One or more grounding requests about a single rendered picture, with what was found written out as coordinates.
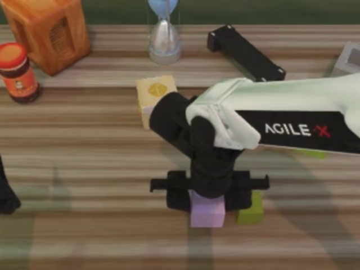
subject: striped wooden tabletop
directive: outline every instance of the striped wooden tabletop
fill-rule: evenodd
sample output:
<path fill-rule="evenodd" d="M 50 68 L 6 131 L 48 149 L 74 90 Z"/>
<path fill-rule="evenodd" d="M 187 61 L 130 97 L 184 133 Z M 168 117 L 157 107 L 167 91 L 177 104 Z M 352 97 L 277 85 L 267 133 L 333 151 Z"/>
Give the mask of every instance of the striped wooden tabletop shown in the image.
<path fill-rule="evenodd" d="M 183 57 L 158 67 L 146 53 L 144 26 L 92 26 L 91 56 L 58 76 L 36 70 L 44 94 L 18 105 L 0 85 L 0 153 L 23 206 L 0 217 L 4 270 L 358 270 L 360 158 L 314 159 L 290 151 L 244 153 L 237 169 L 269 174 L 265 220 L 190 229 L 185 213 L 150 193 L 150 178 L 188 169 L 189 160 L 142 129 L 135 80 L 172 74 L 190 97 L 222 78 L 240 77 L 206 49 L 217 26 L 184 26 Z M 237 26 L 288 72 L 327 74 L 358 26 Z M 0 43 L 12 41 L 0 27 Z"/>

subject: lime green cube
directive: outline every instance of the lime green cube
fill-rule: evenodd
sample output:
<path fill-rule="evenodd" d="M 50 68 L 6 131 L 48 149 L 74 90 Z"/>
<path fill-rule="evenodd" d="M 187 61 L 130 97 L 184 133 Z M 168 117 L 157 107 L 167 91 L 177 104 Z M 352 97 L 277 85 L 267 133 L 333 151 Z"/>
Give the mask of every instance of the lime green cube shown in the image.
<path fill-rule="evenodd" d="M 320 152 L 320 151 L 312 151 L 312 150 L 297 150 L 297 152 L 304 154 L 304 155 L 309 155 L 309 156 L 313 156 L 314 158 L 317 159 L 324 159 L 326 156 L 326 153 L 324 152 Z"/>
<path fill-rule="evenodd" d="M 264 208 L 261 191 L 253 191 L 253 204 L 248 209 L 239 210 L 237 213 L 238 224 L 257 224 L 263 220 Z"/>

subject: sauce bottle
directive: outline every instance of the sauce bottle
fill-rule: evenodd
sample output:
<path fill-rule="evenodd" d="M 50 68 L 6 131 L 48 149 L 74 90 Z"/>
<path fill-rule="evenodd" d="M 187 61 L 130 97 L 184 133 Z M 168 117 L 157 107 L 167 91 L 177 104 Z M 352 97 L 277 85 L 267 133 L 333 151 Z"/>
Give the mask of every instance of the sauce bottle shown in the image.
<path fill-rule="evenodd" d="M 0 76 L 10 97 L 18 103 L 33 102 L 40 95 L 28 53 L 20 43 L 0 45 Z"/>

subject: hourglass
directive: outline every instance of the hourglass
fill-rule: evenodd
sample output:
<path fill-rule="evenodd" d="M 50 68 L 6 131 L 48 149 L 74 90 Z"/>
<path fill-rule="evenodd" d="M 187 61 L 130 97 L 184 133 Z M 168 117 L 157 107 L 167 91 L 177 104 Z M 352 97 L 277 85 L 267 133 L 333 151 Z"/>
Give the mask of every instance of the hourglass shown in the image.
<path fill-rule="evenodd" d="M 148 47 L 150 58 L 158 64 L 172 64 L 181 56 L 179 33 L 170 19 L 179 5 L 179 0 L 146 0 L 146 2 L 149 7 L 147 10 L 151 10 L 157 18 L 157 23 L 150 30 Z"/>

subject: purple block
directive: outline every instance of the purple block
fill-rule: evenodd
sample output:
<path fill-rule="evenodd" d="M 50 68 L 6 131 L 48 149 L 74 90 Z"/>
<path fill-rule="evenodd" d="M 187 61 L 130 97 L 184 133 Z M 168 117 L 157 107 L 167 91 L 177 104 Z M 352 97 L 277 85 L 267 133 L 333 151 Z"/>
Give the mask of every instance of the purple block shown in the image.
<path fill-rule="evenodd" d="M 194 190 L 190 191 L 192 228 L 221 228 L 225 220 L 224 196 L 216 199 L 207 199 Z"/>

